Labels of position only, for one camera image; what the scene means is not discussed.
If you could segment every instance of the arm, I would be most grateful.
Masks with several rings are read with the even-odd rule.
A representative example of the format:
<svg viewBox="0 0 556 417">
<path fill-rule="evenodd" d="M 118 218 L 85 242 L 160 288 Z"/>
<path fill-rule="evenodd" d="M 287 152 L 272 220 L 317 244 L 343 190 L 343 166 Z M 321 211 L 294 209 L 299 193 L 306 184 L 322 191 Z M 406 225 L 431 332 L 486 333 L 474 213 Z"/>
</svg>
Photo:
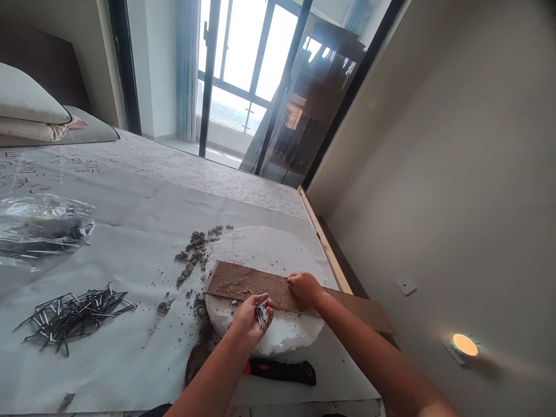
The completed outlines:
<svg viewBox="0 0 556 417">
<path fill-rule="evenodd" d="M 290 275 L 296 296 L 315 310 L 342 342 L 359 369 L 396 414 L 457 417 L 458 413 L 396 348 L 325 292 L 308 272 Z"/>
<path fill-rule="evenodd" d="M 255 305 L 260 302 L 266 306 L 268 316 L 263 330 L 255 319 Z M 273 316 L 268 294 L 245 300 L 230 329 L 164 417 L 223 416 L 251 351 L 264 336 Z"/>
</svg>

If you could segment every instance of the red and black handle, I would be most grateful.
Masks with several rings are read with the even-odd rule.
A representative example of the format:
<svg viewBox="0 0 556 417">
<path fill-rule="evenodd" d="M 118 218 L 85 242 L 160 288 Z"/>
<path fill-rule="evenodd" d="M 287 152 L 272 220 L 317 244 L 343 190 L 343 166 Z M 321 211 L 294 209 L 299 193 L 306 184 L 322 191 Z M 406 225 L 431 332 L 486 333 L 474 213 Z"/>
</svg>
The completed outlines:
<svg viewBox="0 0 556 417">
<path fill-rule="evenodd" d="M 245 365 L 243 373 L 278 381 L 299 382 L 311 386 L 317 385 L 314 368 L 307 361 L 300 364 L 286 364 L 252 357 L 247 362 L 247 365 Z"/>
</svg>

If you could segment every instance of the hand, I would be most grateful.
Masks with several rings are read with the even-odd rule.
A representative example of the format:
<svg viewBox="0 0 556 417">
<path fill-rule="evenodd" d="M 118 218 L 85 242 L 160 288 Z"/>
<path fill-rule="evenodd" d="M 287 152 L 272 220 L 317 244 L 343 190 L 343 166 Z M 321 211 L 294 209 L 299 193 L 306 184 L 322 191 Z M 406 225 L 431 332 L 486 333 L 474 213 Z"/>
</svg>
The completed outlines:
<svg viewBox="0 0 556 417">
<path fill-rule="evenodd" d="M 326 294 L 317 279 L 309 272 L 292 272 L 288 278 L 291 291 L 305 304 L 315 307 L 319 298 Z"/>
<path fill-rule="evenodd" d="M 262 330 L 259 328 L 259 322 L 255 318 L 255 306 L 263 303 L 266 308 L 266 323 L 263 323 Z M 257 343 L 265 335 L 266 330 L 272 323 L 274 318 L 274 303 L 270 299 L 268 293 L 261 295 L 252 295 L 247 298 L 243 304 L 237 309 L 233 318 L 232 325 L 228 332 L 236 335 L 240 340 L 245 340 L 254 348 Z"/>
</svg>

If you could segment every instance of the brown perforated board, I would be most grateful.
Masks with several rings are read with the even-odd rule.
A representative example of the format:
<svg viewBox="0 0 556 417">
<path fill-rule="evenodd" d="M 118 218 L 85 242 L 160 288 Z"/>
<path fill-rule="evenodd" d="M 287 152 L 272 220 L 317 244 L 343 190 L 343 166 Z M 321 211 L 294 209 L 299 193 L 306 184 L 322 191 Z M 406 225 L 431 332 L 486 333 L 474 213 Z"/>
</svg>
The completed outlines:
<svg viewBox="0 0 556 417">
<path fill-rule="evenodd" d="M 324 289 L 369 327 L 396 334 L 386 313 L 377 302 L 330 288 Z M 272 298 L 276 309 L 319 316 L 315 310 L 304 307 L 295 298 L 286 277 L 229 262 L 217 262 L 206 294 L 244 301 L 253 294 L 265 292 Z"/>
<path fill-rule="evenodd" d="M 243 301 L 265 292 L 272 298 L 276 309 L 319 316 L 312 308 L 304 307 L 295 299 L 286 277 L 229 262 L 219 261 L 216 264 L 206 294 Z"/>
</svg>

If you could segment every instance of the blue curtain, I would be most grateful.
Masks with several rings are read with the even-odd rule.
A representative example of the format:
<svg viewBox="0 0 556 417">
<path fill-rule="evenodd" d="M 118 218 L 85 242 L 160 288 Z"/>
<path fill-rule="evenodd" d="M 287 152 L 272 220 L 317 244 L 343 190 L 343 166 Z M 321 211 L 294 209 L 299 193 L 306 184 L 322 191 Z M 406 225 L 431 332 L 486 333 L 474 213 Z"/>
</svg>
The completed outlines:
<svg viewBox="0 0 556 417">
<path fill-rule="evenodd" d="M 201 0 L 175 0 L 177 15 L 177 137 L 195 142 Z"/>
<path fill-rule="evenodd" d="M 347 20 L 346 29 L 360 36 L 365 30 L 370 16 L 371 6 L 369 0 L 356 0 Z"/>
</svg>

